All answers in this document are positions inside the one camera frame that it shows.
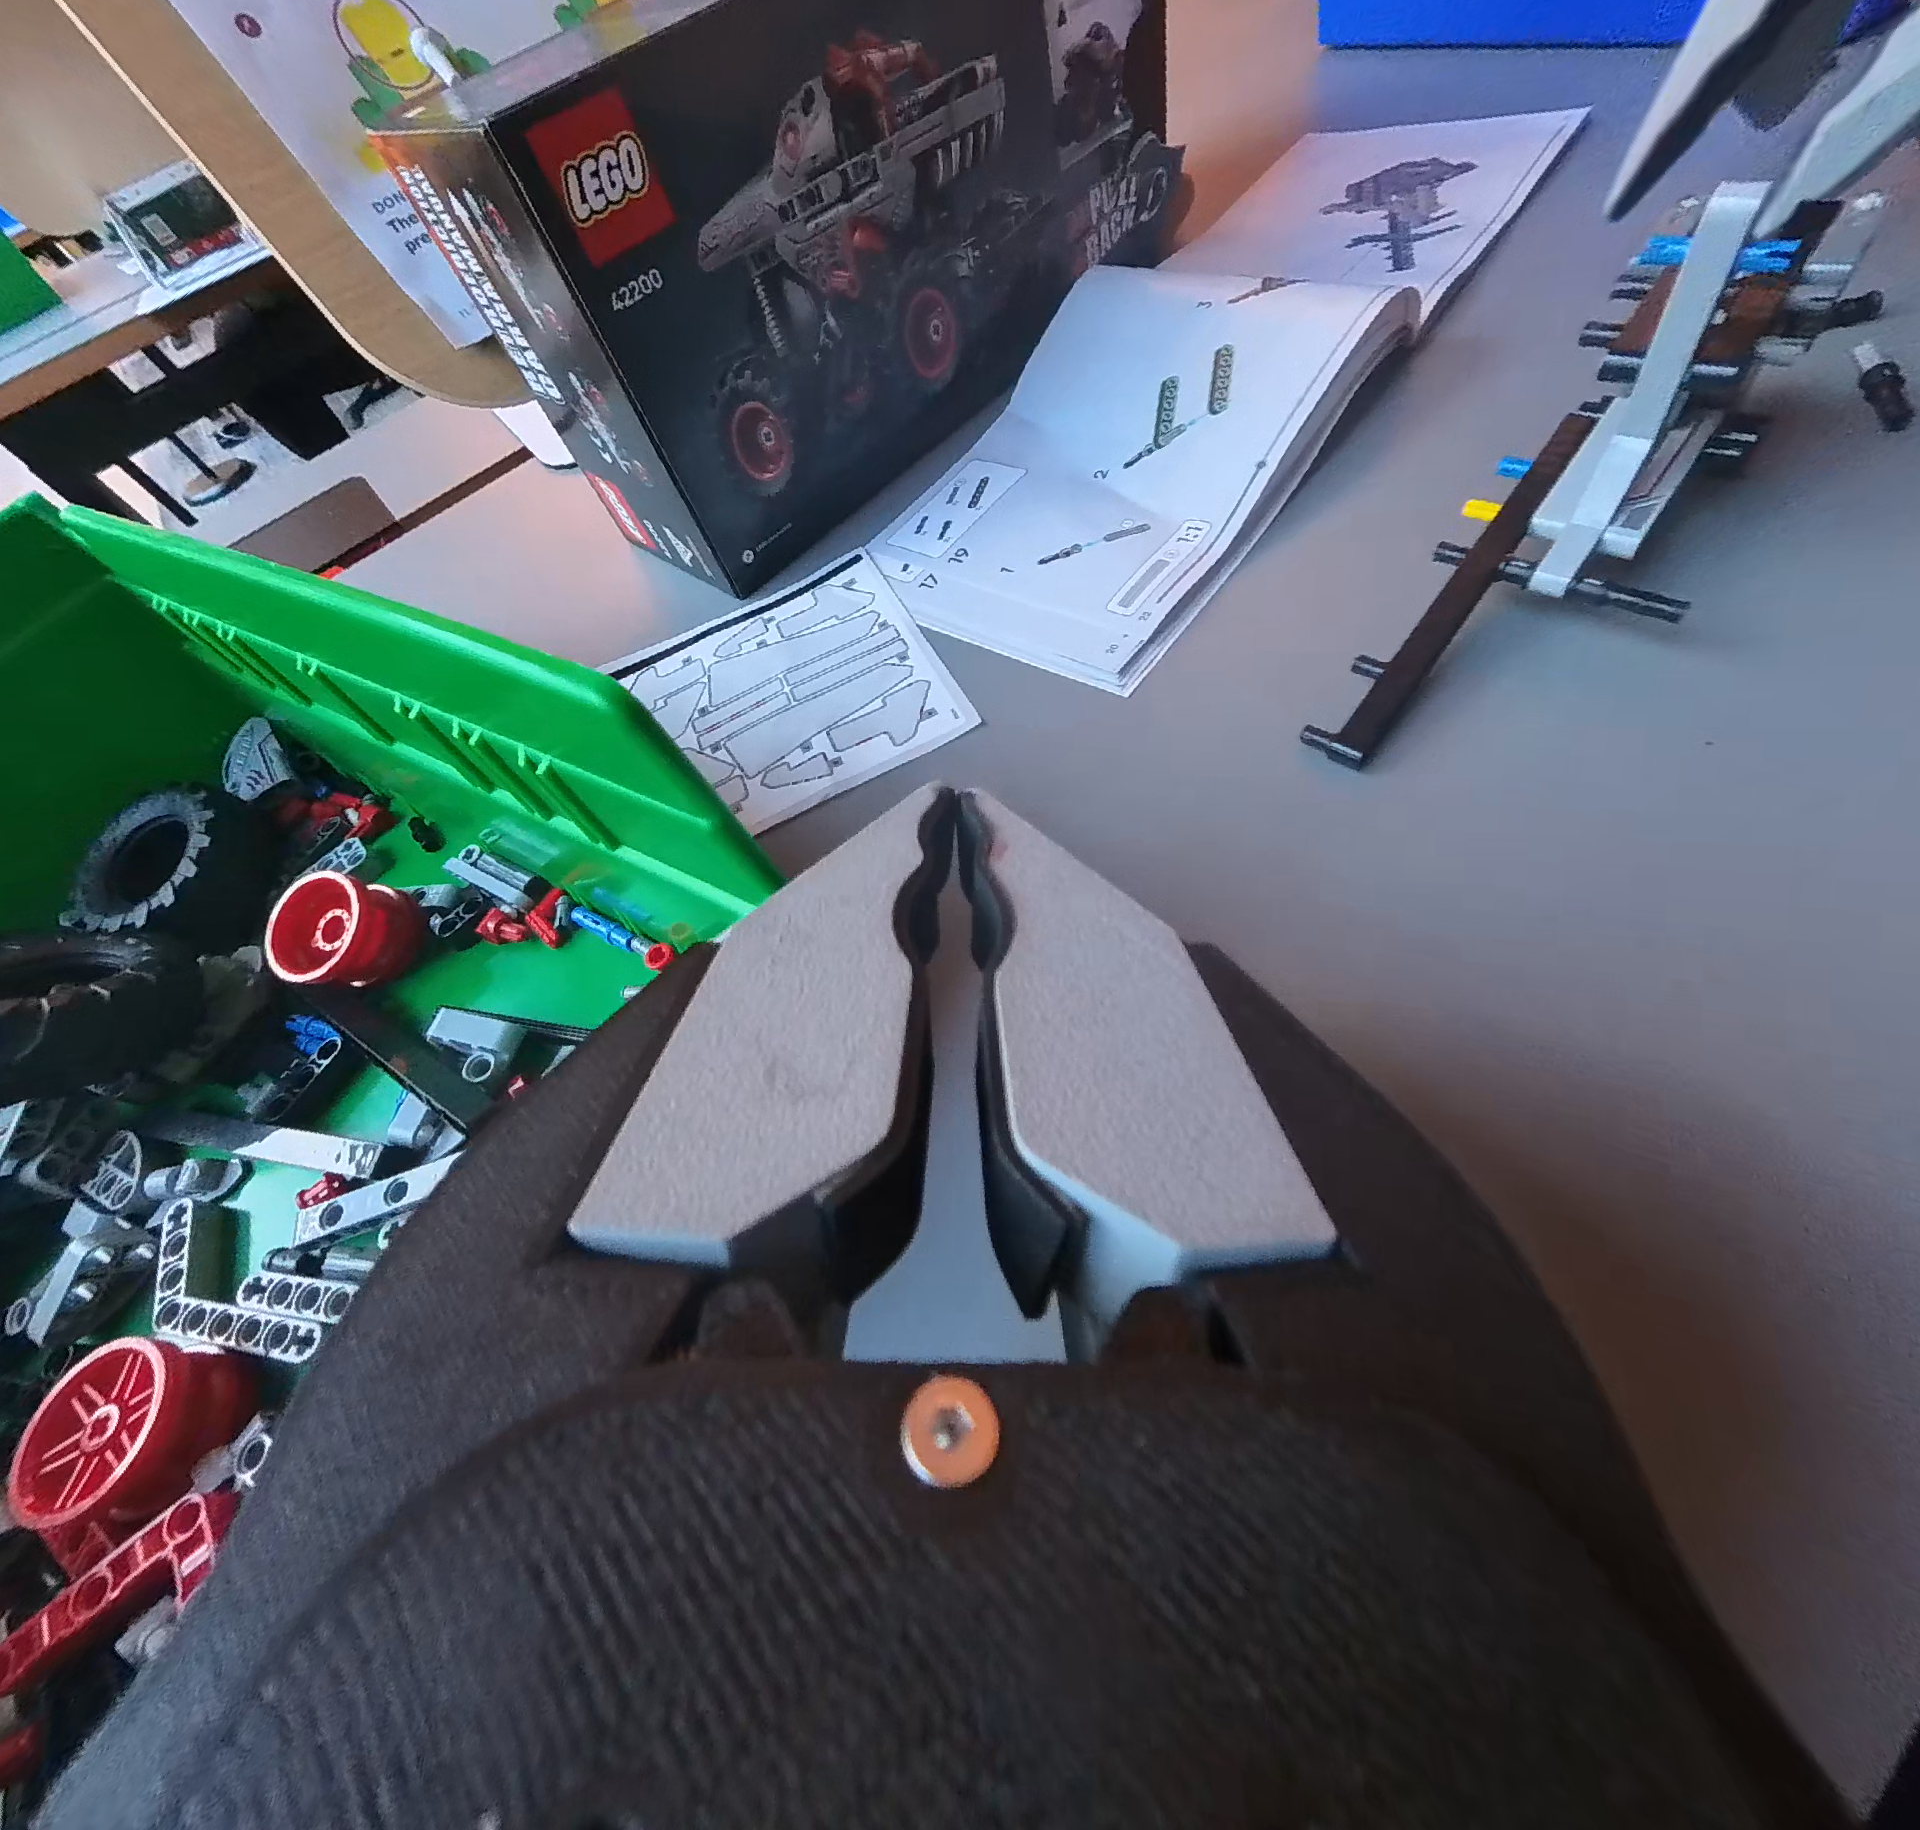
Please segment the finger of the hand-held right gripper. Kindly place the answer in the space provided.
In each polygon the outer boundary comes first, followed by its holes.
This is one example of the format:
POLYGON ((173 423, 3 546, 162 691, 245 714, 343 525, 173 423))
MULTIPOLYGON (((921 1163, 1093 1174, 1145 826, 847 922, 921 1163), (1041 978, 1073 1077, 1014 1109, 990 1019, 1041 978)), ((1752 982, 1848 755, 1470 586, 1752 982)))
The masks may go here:
POLYGON ((1822 77, 1860 0, 1707 0, 1610 180, 1602 216, 1625 219, 1726 108, 1766 128, 1822 77))
POLYGON ((1893 145, 1917 135, 1920 117, 1920 26, 1906 21, 1883 38, 1865 69, 1804 142, 1790 171, 1769 188, 1757 216, 1764 236, 1785 236, 1799 203, 1836 199, 1848 184, 1876 171, 1893 145))

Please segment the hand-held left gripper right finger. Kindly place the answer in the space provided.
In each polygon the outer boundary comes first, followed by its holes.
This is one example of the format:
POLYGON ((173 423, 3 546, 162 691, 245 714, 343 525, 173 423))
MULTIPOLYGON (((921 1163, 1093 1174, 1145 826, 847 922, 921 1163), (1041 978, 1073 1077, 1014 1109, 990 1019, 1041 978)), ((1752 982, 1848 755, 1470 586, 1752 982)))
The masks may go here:
POLYGON ((985 1227, 1021 1310, 1109 1334, 1141 1290, 1331 1258, 1188 945, 985 790, 960 797, 960 874, 985 1227))

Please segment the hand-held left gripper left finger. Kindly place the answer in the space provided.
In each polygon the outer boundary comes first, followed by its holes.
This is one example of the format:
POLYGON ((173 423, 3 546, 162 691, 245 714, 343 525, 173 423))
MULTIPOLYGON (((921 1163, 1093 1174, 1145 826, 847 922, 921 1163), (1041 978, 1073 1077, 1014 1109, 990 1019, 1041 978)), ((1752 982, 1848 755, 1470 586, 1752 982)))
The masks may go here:
POLYGON ((711 952, 569 1236, 796 1310, 854 1305, 921 1219, 929 986, 960 797, 921 787, 711 952))

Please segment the partly built lego chassis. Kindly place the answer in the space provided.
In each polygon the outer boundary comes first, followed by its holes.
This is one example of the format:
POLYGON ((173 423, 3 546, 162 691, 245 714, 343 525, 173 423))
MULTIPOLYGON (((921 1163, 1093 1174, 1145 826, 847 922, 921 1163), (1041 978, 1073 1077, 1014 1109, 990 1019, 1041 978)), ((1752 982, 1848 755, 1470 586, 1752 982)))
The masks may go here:
POLYGON ((1442 542, 1455 574, 1437 594, 1449 634, 1497 587, 1580 600, 1602 614, 1675 624, 1690 600, 1615 574, 1699 476, 1739 476, 1766 433, 1745 393, 1769 363, 1790 363, 1830 329, 1881 317, 1876 290, 1850 290, 1883 226, 1889 188, 1795 206, 1777 236, 1752 236, 1766 188, 1721 184, 1668 206, 1610 300, 1618 319, 1592 319, 1601 399, 1580 404, 1580 440, 1517 542, 1476 582, 1482 542, 1442 542))

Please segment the white lego sticker sheet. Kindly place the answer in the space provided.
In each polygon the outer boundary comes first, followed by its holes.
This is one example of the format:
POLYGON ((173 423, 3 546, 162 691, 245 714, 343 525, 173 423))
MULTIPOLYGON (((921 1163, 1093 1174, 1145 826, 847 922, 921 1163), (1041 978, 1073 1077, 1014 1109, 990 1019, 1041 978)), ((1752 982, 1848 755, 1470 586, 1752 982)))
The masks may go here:
POLYGON ((870 553, 607 672, 751 835, 982 720, 870 553))

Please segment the pile of loose lego pieces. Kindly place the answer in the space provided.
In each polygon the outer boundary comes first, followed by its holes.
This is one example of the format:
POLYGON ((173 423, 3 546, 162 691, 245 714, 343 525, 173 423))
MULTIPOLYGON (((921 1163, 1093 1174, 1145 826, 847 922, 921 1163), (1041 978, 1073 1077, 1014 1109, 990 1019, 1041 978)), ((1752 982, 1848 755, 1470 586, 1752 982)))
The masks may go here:
MULTIPOLYGON (((109 1339, 245 1357, 256 1412, 187 1492, 247 1496, 300 1373, 467 1134, 615 1016, 615 958, 637 986, 693 931, 557 840, 448 826, 327 770, 270 718, 233 733, 221 787, 273 818, 275 897, 317 870, 390 883, 423 909, 425 949, 368 991, 275 982, 266 931, 197 952, 207 1016, 183 1048, 3 1102, 3 1633, 116 1548, 58 1555, 10 1509, 10 1463, 51 1388, 109 1339)), ((3 1824, 34 1814, 45 1772, 179 1613, 162 1593, 3 1697, 3 1824)))

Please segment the long black lego beam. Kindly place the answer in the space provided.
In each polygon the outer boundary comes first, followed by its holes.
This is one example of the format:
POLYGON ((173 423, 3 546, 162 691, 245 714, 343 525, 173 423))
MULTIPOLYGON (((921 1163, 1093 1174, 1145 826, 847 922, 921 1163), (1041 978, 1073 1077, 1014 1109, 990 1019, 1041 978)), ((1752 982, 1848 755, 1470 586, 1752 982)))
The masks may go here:
POLYGON ((1587 410, 1572 410, 1554 426, 1527 476, 1502 499, 1497 517, 1484 519, 1476 541, 1461 553, 1449 582, 1408 628, 1401 649, 1381 664, 1348 720, 1341 732, 1302 725, 1302 746, 1354 770, 1381 755, 1385 739, 1401 725, 1455 636, 1470 624, 1482 598, 1502 582, 1506 559, 1517 557, 1537 504, 1549 494, 1554 477, 1572 465, 1592 431, 1594 413, 1587 410))

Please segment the small black lego tyre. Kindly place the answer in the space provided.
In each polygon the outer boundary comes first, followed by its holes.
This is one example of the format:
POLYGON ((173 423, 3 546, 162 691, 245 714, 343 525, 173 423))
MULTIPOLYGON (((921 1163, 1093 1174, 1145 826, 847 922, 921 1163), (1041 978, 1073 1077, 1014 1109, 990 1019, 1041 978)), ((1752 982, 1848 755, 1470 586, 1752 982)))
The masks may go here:
POLYGON ((160 787, 85 849, 60 927, 160 931, 197 952, 233 952, 259 940, 275 870, 280 835, 266 813, 225 787, 160 787))

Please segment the open lego instruction booklet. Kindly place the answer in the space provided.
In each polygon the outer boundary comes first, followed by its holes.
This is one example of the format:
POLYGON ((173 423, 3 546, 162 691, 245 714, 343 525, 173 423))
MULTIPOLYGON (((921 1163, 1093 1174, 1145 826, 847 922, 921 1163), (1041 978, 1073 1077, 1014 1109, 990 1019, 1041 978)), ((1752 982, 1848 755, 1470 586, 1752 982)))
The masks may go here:
POLYGON ((873 541, 901 604, 1133 694, 1585 122, 1307 135, 1157 268, 1089 268, 995 426, 873 541))

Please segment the large black lego tyre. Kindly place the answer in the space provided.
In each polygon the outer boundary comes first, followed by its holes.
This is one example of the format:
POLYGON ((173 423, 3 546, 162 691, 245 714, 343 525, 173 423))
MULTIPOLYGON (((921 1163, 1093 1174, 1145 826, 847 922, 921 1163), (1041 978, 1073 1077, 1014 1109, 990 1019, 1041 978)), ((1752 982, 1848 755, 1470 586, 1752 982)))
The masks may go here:
POLYGON ((199 958, 154 931, 0 940, 0 1098, 72 1097, 183 1048, 207 1016, 199 958))

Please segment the black lego set box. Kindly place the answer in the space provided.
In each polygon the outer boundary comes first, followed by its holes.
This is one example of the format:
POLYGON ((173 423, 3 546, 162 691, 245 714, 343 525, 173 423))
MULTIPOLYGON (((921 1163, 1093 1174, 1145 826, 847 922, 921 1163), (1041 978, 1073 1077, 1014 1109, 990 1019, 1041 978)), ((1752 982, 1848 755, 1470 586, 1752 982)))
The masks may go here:
POLYGON ((751 598, 1165 257, 1165 0, 616 0, 375 135, 615 526, 751 598))

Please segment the red lego beam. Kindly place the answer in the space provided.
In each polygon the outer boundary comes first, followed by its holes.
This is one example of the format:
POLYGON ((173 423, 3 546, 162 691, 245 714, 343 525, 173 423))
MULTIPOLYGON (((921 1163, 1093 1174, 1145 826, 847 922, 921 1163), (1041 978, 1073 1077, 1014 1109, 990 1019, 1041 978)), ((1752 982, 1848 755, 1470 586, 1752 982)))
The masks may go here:
POLYGON ((187 1492, 72 1580, 0 1644, 0 1692, 34 1692, 162 1593, 183 1608, 212 1576, 245 1504, 241 1490, 187 1492))

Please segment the green plastic bin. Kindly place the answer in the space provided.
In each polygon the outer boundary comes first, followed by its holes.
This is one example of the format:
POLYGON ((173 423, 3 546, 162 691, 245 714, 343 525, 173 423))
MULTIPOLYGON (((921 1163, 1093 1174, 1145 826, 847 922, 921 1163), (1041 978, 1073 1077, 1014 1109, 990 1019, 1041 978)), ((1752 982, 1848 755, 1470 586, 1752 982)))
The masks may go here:
MULTIPOLYGON (((3 936, 58 931, 99 826, 143 790, 221 787, 247 718, 436 822, 607 865, 693 923, 683 952, 775 888, 675 739, 584 664, 51 499, 3 507, 0 600, 3 936)), ((609 978, 615 1011, 648 982, 624 958, 609 978)))

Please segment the small clear display box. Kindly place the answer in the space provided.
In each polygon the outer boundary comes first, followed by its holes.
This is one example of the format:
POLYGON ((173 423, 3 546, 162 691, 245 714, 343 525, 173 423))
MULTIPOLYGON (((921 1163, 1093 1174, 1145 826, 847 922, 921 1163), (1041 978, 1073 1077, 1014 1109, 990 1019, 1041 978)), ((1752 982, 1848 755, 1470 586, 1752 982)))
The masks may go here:
POLYGON ((199 263, 250 246, 245 219, 187 160, 105 189, 103 212, 154 282, 179 282, 199 263))

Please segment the curved wooden board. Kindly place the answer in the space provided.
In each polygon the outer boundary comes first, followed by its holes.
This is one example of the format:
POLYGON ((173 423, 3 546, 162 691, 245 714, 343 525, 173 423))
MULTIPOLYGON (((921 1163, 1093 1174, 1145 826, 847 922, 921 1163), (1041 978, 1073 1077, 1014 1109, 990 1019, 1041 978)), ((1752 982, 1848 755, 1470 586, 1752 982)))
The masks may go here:
POLYGON ((506 410, 527 399, 499 341, 461 348, 406 295, 171 0, 55 3, 380 375, 451 404, 506 410))

